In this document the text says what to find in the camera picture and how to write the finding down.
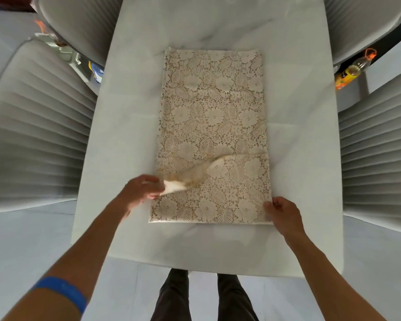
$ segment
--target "person's right arm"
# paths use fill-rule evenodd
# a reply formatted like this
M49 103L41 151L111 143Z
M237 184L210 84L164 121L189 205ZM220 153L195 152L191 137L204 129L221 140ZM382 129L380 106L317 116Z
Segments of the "person's right arm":
M386 321L361 297L305 233L297 206L283 197L265 202L276 229L297 257L326 321Z

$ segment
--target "person's left hand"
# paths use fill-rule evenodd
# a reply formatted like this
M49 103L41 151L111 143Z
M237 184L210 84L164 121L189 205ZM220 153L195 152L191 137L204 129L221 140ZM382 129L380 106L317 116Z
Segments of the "person's left hand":
M123 187L122 191L113 200L115 204L125 210L123 218L127 217L132 209L144 202L153 199L165 190L165 185L154 175L140 175Z

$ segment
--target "white marble tabletop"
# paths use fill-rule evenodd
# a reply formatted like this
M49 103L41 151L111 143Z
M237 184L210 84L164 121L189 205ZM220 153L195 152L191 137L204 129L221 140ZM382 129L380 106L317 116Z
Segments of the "white marble tabletop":
M314 243L343 267L337 107L323 0L125 0L86 152L72 241L124 184L153 173L164 51L259 49L273 195L294 201ZM119 227L110 256L188 270L301 276L268 225L148 223L150 203Z

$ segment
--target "person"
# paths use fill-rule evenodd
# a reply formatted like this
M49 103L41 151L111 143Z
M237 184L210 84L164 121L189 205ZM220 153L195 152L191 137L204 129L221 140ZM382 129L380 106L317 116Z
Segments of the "person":
M159 179L141 175L130 180L86 232L3 318L5 321L76 321L90 301L108 248L120 222L146 199L164 190ZM343 279L306 235L297 206L275 197L264 209L297 257L326 321L385 320ZM258 318L236 275L218 275L220 321ZM191 320L188 272L171 269L160 289L152 321Z

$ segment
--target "orange juice bottle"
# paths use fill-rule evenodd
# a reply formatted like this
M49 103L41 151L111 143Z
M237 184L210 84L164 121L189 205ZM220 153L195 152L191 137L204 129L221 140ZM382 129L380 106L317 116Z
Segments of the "orange juice bottle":
M364 56L357 59L342 73L335 76L336 90L342 89L350 82L355 80L361 73L371 65L371 61L376 57L377 51L374 48L367 48Z

